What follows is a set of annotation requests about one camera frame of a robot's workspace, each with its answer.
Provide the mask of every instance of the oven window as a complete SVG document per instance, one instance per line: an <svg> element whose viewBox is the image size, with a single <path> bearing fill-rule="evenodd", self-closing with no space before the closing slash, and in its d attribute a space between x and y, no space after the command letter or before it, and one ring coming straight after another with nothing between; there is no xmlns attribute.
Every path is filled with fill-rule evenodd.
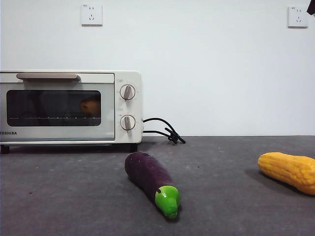
<svg viewBox="0 0 315 236"><path fill-rule="evenodd" d="M10 126L98 126L101 96L94 90L9 90Z"/></svg>

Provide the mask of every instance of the oven handle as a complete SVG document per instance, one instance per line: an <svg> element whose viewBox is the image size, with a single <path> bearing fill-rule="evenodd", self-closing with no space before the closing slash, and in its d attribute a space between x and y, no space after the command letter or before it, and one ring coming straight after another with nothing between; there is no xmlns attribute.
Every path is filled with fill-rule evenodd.
<svg viewBox="0 0 315 236"><path fill-rule="evenodd" d="M36 82L46 82L46 81L58 81L58 82L71 82L79 81L80 76L77 74L61 74L61 73L19 73L16 78L23 81L36 81Z"/></svg>

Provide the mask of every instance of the electrical socket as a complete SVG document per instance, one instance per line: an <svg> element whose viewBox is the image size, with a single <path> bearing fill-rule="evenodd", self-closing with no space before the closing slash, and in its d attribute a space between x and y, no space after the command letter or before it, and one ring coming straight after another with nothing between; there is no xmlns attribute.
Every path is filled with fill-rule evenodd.
<svg viewBox="0 0 315 236"><path fill-rule="evenodd" d="M81 25L82 26L102 26L103 10L101 4L81 6Z"/></svg>
<svg viewBox="0 0 315 236"><path fill-rule="evenodd" d="M307 28L309 25L307 6L289 6L288 7L288 27L289 28Z"/></svg>

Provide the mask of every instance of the toshiba logo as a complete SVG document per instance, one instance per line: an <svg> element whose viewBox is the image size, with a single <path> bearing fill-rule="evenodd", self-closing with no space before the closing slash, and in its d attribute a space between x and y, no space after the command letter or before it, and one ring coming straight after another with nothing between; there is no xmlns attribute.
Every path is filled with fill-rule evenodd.
<svg viewBox="0 0 315 236"><path fill-rule="evenodd" d="M1 131L1 135L17 135L16 131L7 132L7 131Z"/></svg>

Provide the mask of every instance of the control knob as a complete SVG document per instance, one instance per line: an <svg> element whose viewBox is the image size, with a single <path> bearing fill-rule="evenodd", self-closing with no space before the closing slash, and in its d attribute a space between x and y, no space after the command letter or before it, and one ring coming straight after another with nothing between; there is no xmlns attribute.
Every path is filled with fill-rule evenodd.
<svg viewBox="0 0 315 236"><path fill-rule="evenodd" d="M131 85L124 85L120 89L120 95L124 100L131 100L135 95L135 89Z"/></svg>
<svg viewBox="0 0 315 236"><path fill-rule="evenodd" d="M135 119L132 116L123 116L120 120L120 125L124 130L131 130L136 124Z"/></svg>

